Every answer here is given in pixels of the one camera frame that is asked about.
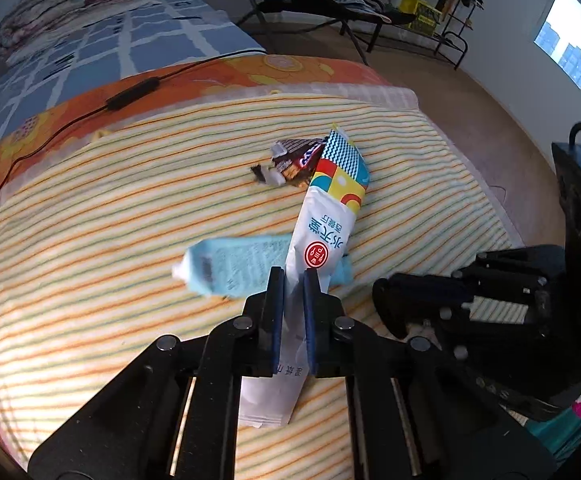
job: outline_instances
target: striped blanket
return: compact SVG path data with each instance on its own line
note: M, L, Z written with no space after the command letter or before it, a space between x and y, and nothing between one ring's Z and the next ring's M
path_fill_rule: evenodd
M0 425L22 463L159 335L197 337L241 312L243 300L187 290L171 266L203 238L292 232L304 191L257 184L249 168L276 140L322 136L333 121L372 174L347 247L355 282L332 291L348 315L385 335L374 280L447 274L510 247L478 181L417 109L277 93L103 132L0 207ZM237 479L352 478L343 380L308 380L288 426L240 428L237 446Z

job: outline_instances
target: blue checkered bedsheet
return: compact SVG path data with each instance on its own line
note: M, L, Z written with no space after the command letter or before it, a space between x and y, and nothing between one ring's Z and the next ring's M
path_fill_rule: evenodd
M260 47L220 21L202 0L158 0L72 32L0 78L0 140L27 118L98 86Z

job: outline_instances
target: red logo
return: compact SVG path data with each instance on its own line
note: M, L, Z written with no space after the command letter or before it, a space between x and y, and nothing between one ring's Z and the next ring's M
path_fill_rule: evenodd
M312 242L304 251L304 261L309 267L318 269L327 262L328 247L322 242Z

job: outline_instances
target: white snack wrapper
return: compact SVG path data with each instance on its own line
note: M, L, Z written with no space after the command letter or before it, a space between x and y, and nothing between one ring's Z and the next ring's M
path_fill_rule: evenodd
M322 292L340 261L355 225L369 175L361 155L340 130L332 130L311 180L286 256L286 300L277 373L243 378L241 423L288 424L309 374L301 276L317 269Z

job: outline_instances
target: black cable connector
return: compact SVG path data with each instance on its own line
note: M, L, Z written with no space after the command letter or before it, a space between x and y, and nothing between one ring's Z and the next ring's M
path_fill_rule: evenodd
M133 86L126 88L119 92L119 94L114 95L106 100L106 109L111 112L116 112L125 108L131 103L134 103L138 99L141 99L145 95L154 92L159 87L158 77L149 77L135 83Z

